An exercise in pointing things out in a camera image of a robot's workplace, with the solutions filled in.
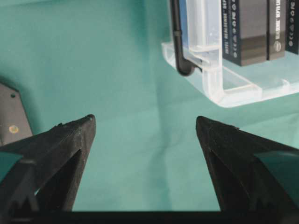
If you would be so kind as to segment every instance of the product box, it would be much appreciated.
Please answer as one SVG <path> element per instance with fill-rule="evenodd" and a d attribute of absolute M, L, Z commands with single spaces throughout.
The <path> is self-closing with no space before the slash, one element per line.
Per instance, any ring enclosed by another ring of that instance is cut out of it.
<path fill-rule="evenodd" d="M 299 54 L 299 0 L 287 1 L 286 50 Z"/>
<path fill-rule="evenodd" d="M 268 60 L 285 56 L 286 0 L 268 1 Z"/>
<path fill-rule="evenodd" d="M 267 60 L 267 0 L 222 0 L 223 58 L 240 66 Z"/>

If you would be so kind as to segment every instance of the green tabletop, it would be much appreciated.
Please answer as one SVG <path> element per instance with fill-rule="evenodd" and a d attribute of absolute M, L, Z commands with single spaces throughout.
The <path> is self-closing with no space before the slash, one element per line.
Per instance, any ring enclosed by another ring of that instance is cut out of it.
<path fill-rule="evenodd" d="M 75 210 L 218 210 L 199 115 L 299 147 L 298 94 L 224 109 L 167 64 L 167 0 L 4 2 L 0 81 L 33 132 L 97 118 Z"/>

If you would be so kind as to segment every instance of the brass screw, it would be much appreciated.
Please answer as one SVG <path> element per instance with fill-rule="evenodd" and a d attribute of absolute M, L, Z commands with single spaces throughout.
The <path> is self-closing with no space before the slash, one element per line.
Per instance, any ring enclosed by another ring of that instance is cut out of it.
<path fill-rule="evenodd" d="M 11 125 L 11 126 L 9 127 L 9 131 L 10 131 L 10 133 L 12 133 L 12 134 L 17 134 L 17 133 L 19 132 L 19 128 L 18 128 L 16 125 Z"/>

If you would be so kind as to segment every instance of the black plastic part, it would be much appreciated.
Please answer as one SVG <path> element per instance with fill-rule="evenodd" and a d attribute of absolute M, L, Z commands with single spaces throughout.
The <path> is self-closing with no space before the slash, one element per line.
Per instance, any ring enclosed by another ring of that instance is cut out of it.
<path fill-rule="evenodd" d="M 297 149 L 204 117 L 198 117 L 196 130 L 222 211 L 268 210 L 275 214 L 275 220 L 298 211 L 255 156 L 271 151 L 299 154 Z"/>
<path fill-rule="evenodd" d="M 177 70 L 182 76 L 189 76 L 197 66 L 184 58 L 179 0 L 170 0 L 170 8 Z"/>
<path fill-rule="evenodd" d="M 197 223 L 197 224 L 263 224 L 269 214 L 236 212 L 63 212 L 33 213 L 16 217 L 12 224 L 100 224 L 113 222 Z"/>
<path fill-rule="evenodd" d="M 71 211 L 95 129 L 95 117 L 88 115 L 0 147 L 23 156 L 0 183 L 0 223 L 25 208 Z"/>
<path fill-rule="evenodd" d="M 0 83 L 0 146 L 32 136 L 19 92 Z"/>

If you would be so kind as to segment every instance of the black device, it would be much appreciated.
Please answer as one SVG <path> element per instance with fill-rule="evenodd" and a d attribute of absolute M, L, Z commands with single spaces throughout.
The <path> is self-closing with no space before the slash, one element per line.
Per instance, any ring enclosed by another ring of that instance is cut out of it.
<path fill-rule="evenodd" d="M 240 66 L 267 60 L 267 1 L 222 0 L 223 58 Z"/>
<path fill-rule="evenodd" d="M 267 0 L 268 60 L 285 56 L 286 0 Z"/>
<path fill-rule="evenodd" d="M 299 0 L 287 0 L 286 50 L 299 54 Z"/>

